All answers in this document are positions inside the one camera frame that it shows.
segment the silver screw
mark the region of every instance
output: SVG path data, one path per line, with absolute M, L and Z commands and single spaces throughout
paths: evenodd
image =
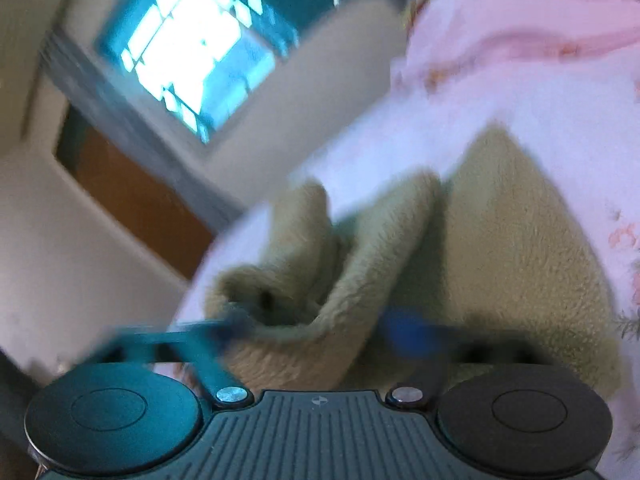
M 422 392 L 412 386 L 400 386 L 391 392 L 397 402 L 417 402 L 422 399 Z
M 249 393 L 247 393 L 247 390 L 241 388 L 240 386 L 227 386 L 226 388 L 218 390 L 218 392 L 216 393 L 216 398 L 220 402 L 226 402 L 227 404 L 242 402 L 248 396 Z

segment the round motor cover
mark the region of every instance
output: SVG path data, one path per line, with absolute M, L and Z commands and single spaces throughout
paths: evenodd
M 613 428 L 604 400 L 546 365 L 507 365 L 458 384 L 441 398 L 437 420 L 468 462 L 519 477 L 593 466 Z
M 81 365 L 40 391 L 24 420 L 49 468 L 77 475 L 145 470 L 182 450 L 202 426 L 183 384 L 135 364 Z

